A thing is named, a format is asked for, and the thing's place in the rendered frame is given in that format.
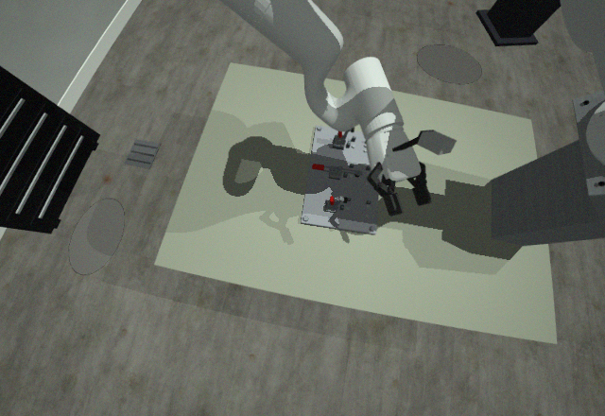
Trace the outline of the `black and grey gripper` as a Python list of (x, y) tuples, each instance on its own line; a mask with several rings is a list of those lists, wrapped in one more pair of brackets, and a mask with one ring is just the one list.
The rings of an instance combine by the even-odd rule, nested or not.
[(426, 186), (425, 164), (419, 162), (413, 147), (392, 151), (393, 148), (409, 141), (403, 130), (403, 126), (391, 127), (377, 132), (366, 141), (372, 171), (367, 180), (380, 197), (384, 198), (390, 216), (404, 212), (394, 189), (397, 182), (405, 179), (414, 186), (412, 191), (418, 205), (432, 202)]

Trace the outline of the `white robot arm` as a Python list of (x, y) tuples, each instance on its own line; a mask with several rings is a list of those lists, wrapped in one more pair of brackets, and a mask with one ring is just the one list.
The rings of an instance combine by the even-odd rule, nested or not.
[[(343, 37), (312, 0), (220, 1), (302, 67), (308, 106), (329, 127), (347, 131), (359, 122), (368, 140), (381, 130), (404, 125), (377, 58), (367, 57), (347, 68), (343, 76), (346, 93), (340, 98), (325, 89), (323, 83), (341, 53)], [(560, 2), (572, 41), (581, 50), (593, 52), (605, 95), (605, 0)], [(590, 118), (586, 140), (594, 156), (605, 165), (605, 102)], [(434, 130), (421, 130), (418, 137), (392, 151), (418, 145), (442, 155), (451, 153), (456, 141)]]

